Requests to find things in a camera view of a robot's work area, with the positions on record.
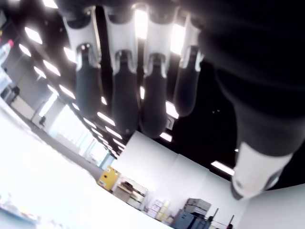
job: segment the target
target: red bottle cap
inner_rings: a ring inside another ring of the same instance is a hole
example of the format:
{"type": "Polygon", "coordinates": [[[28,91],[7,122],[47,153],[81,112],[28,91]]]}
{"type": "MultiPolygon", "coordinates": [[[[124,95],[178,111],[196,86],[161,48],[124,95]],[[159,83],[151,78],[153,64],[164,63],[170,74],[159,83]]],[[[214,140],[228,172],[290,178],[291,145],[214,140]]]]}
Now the red bottle cap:
{"type": "Polygon", "coordinates": [[[10,47],[13,47],[14,46],[13,40],[9,39],[8,44],[10,45],[10,47]]]}

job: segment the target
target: bottle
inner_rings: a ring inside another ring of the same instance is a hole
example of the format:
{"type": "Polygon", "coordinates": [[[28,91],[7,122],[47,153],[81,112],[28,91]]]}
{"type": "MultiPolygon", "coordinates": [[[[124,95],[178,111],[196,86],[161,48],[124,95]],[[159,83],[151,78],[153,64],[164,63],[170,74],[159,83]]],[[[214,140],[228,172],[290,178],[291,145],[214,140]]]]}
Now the bottle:
{"type": "Polygon", "coordinates": [[[2,65],[6,58],[9,56],[10,49],[13,46],[14,42],[9,39],[9,41],[0,48],[0,65],[2,65]]]}

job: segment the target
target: robotic hand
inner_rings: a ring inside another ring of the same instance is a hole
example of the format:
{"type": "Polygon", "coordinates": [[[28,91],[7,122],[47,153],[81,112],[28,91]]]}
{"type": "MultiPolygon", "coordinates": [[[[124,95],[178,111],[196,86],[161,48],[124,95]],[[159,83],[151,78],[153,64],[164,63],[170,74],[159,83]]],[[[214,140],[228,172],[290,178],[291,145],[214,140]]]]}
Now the robotic hand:
{"type": "MultiPolygon", "coordinates": [[[[302,84],[297,85],[295,82],[298,80],[293,76],[287,77],[298,60],[294,61],[290,55],[294,65],[283,62],[282,56],[289,55],[291,50],[283,48],[284,42],[275,32],[284,32],[281,30],[283,27],[270,23],[272,20],[280,21],[280,14],[256,20],[256,17],[251,17],[253,12],[263,17],[270,12],[260,11],[269,8],[259,4],[245,7],[222,0],[144,2],[148,13],[148,32],[143,61],[145,99],[140,105],[134,31],[134,4],[138,2],[57,0],[56,3],[63,16],[71,48],[77,54],[76,99],[83,115],[96,115],[102,95],[101,49],[95,18],[95,6],[99,5],[104,7],[107,21],[113,69],[112,115],[116,127],[122,133],[130,134],[137,129],[140,119],[142,131],[152,138],[158,137],[166,124],[171,30],[178,7],[187,12],[186,36],[174,92],[177,112],[182,117],[192,112],[199,64],[205,56],[214,63],[218,83],[235,107],[239,152],[232,177],[233,196],[236,199],[251,198],[277,182],[305,138],[305,111],[302,106],[297,108],[297,103],[290,104],[293,100],[305,99],[302,84]]],[[[297,47],[299,43],[289,44],[297,47]]]]}

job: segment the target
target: black ceiling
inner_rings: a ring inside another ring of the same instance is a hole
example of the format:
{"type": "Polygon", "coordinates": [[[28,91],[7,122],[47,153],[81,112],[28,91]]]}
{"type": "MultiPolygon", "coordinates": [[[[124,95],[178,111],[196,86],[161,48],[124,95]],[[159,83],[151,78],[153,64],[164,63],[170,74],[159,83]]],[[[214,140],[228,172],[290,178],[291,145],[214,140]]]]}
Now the black ceiling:
{"type": "MultiPolygon", "coordinates": [[[[10,8],[7,12],[18,27],[20,35],[27,40],[28,48],[32,57],[40,68],[46,73],[48,80],[57,88],[59,84],[74,91],[75,88],[75,64],[69,61],[64,53],[63,47],[70,47],[62,19],[56,9],[46,8],[41,0],[21,0],[20,6],[10,8]],[[38,31],[43,45],[38,45],[27,38],[24,27],[28,26],[38,31]],[[54,64],[60,71],[61,77],[48,71],[42,63],[45,59],[54,64]]],[[[112,69],[110,65],[106,24],[102,8],[97,8],[97,24],[102,48],[102,87],[107,105],[101,105],[101,112],[111,117],[112,98],[112,69]]],[[[139,85],[143,76],[142,70],[143,41],[139,41],[139,85]]],[[[177,76],[177,68],[180,57],[176,54],[171,56],[171,65],[168,72],[168,93],[167,100],[173,100],[173,91],[177,76]]],[[[61,98],[70,105],[71,109],[79,116],[77,111],[71,106],[72,100],[61,94],[61,98]]],[[[99,117],[94,120],[102,129],[107,124],[99,117]]],[[[166,130],[173,136],[172,142],[164,139],[155,139],[156,142],[169,148],[170,150],[182,154],[187,158],[210,169],[219,176],[230,179],[226,173],[211,166],[215,160],[234,167],[235,144],[236,144],[236,121],[232,105],[222,95],[214,75],[213,65],[205,61],[202,62],[202,69],[199,78],[196,106],[191,115],[179,118],[175,121],[173,130],[166,130]]],[[[105,139],[118,151],[117,144],[112,140],[112,136],[103,134],[105,139]]],[[[130,136],[123,137],[122,143],[126,144],[130,136]]],[[[305,183],[302,176],[305,169],[303,161],[305,154],[303,145],[296,152],[292,161],[286,166],[280,181],[273,189],[289,187],[305,183]]]]}

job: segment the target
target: ceiling light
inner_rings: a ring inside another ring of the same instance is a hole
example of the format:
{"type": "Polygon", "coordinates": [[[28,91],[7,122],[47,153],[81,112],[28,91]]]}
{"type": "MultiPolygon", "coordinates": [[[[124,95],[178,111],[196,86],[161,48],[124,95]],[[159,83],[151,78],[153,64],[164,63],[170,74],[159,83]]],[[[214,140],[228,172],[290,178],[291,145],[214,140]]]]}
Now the ceiling light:
{"type": "Polygon", "coordinates": [[[68,96],[70,96],[72,99],[75,99],[75,96],[72,92],[70,92],[67,88],[65,88],[62,85],[59,85],[59,87],[61,88],[62,92],[66,93],[68,96]]]}
{"type": "Polygon", "coordinates": [[[231,176],[234,175],[234,170],[229,168],[228,166],[225,166],[224,164],[221,164],[220,162],[218,161],[214,161],[213,163],[211,163],[212,166],[230,174],[231,176]]]}
{"type": "Polygon", "coordinates": [[[96,128],[96,126],[95,126],[92,122],[90,122],[88,119],[85,119],[85,118],[84,118],[84,120],[85,120],[85,122],[88,123],[90,126],[96,128]]]}
{"type": "Polygon", "coordinates": [[[40,110],[39,112],[40,117],[45,116],[45,114],[50,110],[51,106],[53,105],[56,99],[57,99],[57,94],[53,93],[51,97],[48,99],[48,101],[44,104],[42,109],[40,110]]]}
{"type": "Polygon", "coordinates": [[[170,136],[169,134],[167,134],[167,133],[162,133],[162,134],[160,134],[160,137],[161,138],[164,138],[165,140],[167,140],[167,141],[169,141],[169,142],[171,142],[172,141],[172,136],[170,136]]]}
{"type": "Polygon", "coordinates": [[[103,139],[101,136],[98,136],[98,137],[99,137],[99,139],[101,139],[104,143],[108,144],[108,142],[107,142],[105,139],[103,139]]]}
{"type": "Polygon", "coordinates": [[[181,25],[173,25],[171,51],[181,55],[185,35],[185,27],[181,25]]]}
{"type": "Polygon", "coordinates": [[[106,102],[106,99],[105,99],[104,96],[102,96],[102,103],[105,104],[105,105],[107,105],[107,102],[106,102]]]}
{"type": "Polygon", "coordinates": [[[165,105],[166,105],[166,112],[167,112],[167,114],[169,114],[170,116],[172,116],[174,118],[179,118],[179,114],[177,113],[174,104],[166,101],[165,105]]]}
{"type": "Polygon", "coordinates": [[[114,136],[118,137],[119,139],[122,139],[122,136],[121,136],[121,135],[119,135],[117,132],[111,130],[110,128],[106,127],[106,130],[107,130],[109,133],[113,134],[114,136]]]}
{"type": "Polygon", "coordinates": [[[58,76],[60,76],[60,72],[58,71],[58,69],[53,66],[52,64],[50,64],[49,62],[43,60],[44,65],[51,71],[54,72],[55,74],[57,74],[58,76]]]}
{"type": "Polygon", "coordinates": [[[75,53],[71,50],[71,49],[68,49],[66,47],[63,47],[63,50],[65,51],[66,53],[66,56],[68,57],[68,59],[74,63],[77,63],[76,62],[76,57],[75,57],[75,53]]]}
{"type": "Polygon", "coordinates": [[[135,34],[138,38],[146,39],[148,16],[145,11],[136,10],[134,13],[135,20],[135,34]]]}
{"type": "Polygon", "coordinates": [[[118,140],[113,138],[113,141],[118,144],[119,146],[122,146],[123,148],[126,148],[126,146],[124,146],[121,142],[119,142],[118,140]]]}
{"type": "Polygon", "coordinates": [[[101,133],[100,133],[100,132],[97,132],[95,129],[91,128],[91,130],[92,130],[94,133],[96,133],[97,135],[103,137],[103,135],[101,135],[101,133]]]}
{"type": "Polygon", "coordinates": [[[144,87],[140,87],[140,97],[141,97],[141,99],[144,99],[144,96],[145,96],[145,89],[144,89],[144,87]]]}
{"type": "Polygon", "coordinates": [[[97,113],[98,117],[105,120],[107,123],[110,123],[111,125],[115,125],[114,121],[108,118],[107,116],[103,115],[101,112],[97,113]]]}
{"type": "Polygon", "coordinates": [[[80,110],[76,104],[72,104],[76,110],[80,110]]]}
{"type": "Polygon", "coordinates": [[[109,150],[112,152],[112,154],[115,156],[116,159],[119,157],[119,155],[114,150],[112,150],[112,149],[109,149],[109,150]]]}
{"type": "Polygon", "coordinates": [[[21,51],[23,51],[25,54],[27,54],[28,56],[31,56],[30,51],[24,47],[22,44],[19,44],[19,48],[21,49],[21,51]]]}
{"type": "Polygon", "coordinates": [[[39,75],[39,76],[41,76],[41,77],[43,77],[43,78],[47,78],[46,77],[46,75],[44,74],[44,72],[42,71],[42,70],[40,70],[39,68],[37,68],[37,67],[35,67],[34,66],[34,70],[35,70],[35,72],[37,72],[37,74],[39,75]]]}
{"type": "Polygon", "coordinates": [[[35,41],[35,42],[37,42],[37,43],[39,43],[39,44],[42,44],[42,40],[41,40],[41,38],[40,38],[39,33],[37,33],[37,32],[34,31],[34,30],[31,30],[31,29],[28,28],[28,27],[25,27],[24,29],[25,29],[25,32],[27,33],[27,36],[28,36],[29,38],[31,38],[33,41],[35,41]]]}
{"type": "Polygon", "coordinates": [[[108,145],[107,143],[104,143],[108,149],[113,149],[110,145],[108,145]]]}
{"type": "Polygon", "coordinates": [[[57,96],[59,95],[58,92],[54,88],[52,88],[50,85],[48,85],[48,88],[51,92],[55,93],[57,96]]]}
{"type": "Polygon", "coordinates": [[[43,4],[44,4],[46,7],[58,9],[58,7],[57,7],[56,3],[54,2],[54,0],[43,0],[43,4]]]}

